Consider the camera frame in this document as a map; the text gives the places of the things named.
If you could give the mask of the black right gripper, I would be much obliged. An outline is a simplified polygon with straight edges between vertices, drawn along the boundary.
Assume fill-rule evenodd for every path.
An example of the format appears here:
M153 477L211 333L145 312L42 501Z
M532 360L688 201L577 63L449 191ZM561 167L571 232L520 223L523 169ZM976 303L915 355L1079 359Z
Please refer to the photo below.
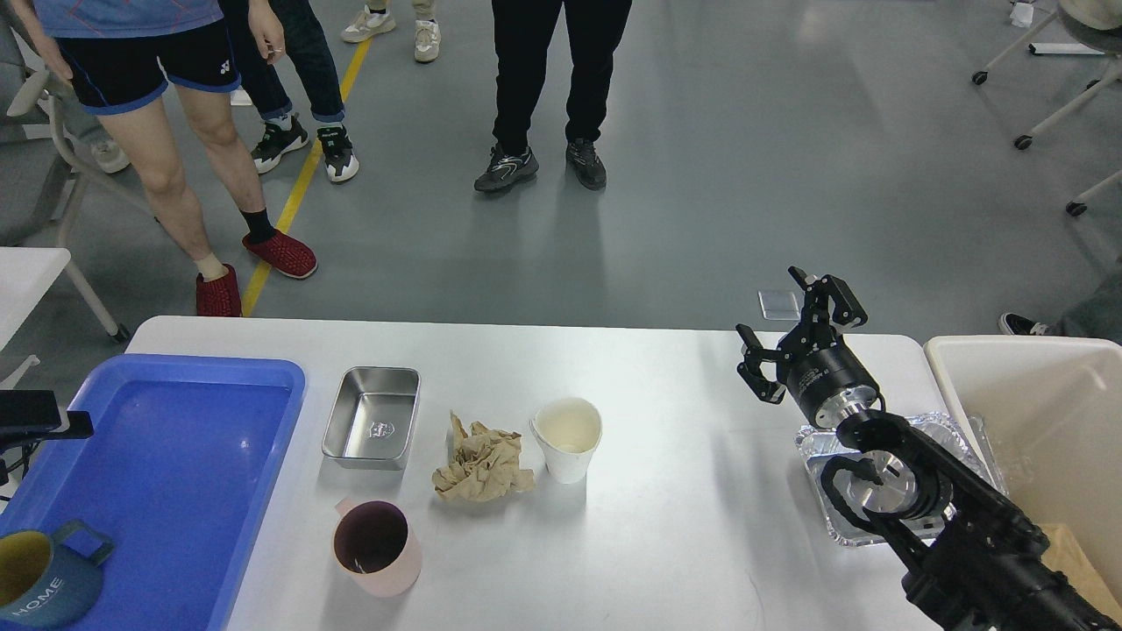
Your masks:
M852 413L873 408L881 396L877 381L842 339L845 331L865 326L870 316L845 280L819 277L795 266L788 272L803 291L799 323L778 349L764 348L749 326L736 324L742 340L736 371L760 401L781 403L788 390L811 426L834 430ZM778 379L765 377L764 363L775 365Z

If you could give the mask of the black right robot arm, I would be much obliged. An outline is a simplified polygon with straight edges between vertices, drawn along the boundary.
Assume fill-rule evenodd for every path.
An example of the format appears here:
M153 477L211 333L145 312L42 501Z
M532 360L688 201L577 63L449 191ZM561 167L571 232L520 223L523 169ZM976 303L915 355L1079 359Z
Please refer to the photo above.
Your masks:
M1042 560L1041 527L934 436L888 411L844 331L866 323L849 284L791 266L803 292L797 324L769 349L737 324L737 374L761 401L789 394L844 452L819 487L854 528L881 536L905 565L905 598L945 630L1118 630Z

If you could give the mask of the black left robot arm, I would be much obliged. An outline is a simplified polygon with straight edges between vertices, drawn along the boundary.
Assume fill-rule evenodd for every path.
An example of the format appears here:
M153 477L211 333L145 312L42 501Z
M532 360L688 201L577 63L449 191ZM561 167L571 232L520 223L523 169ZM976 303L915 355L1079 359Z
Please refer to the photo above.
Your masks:
M95 435L85 411L61 410L48 390L1 392L1 452L39 441L85 439Z

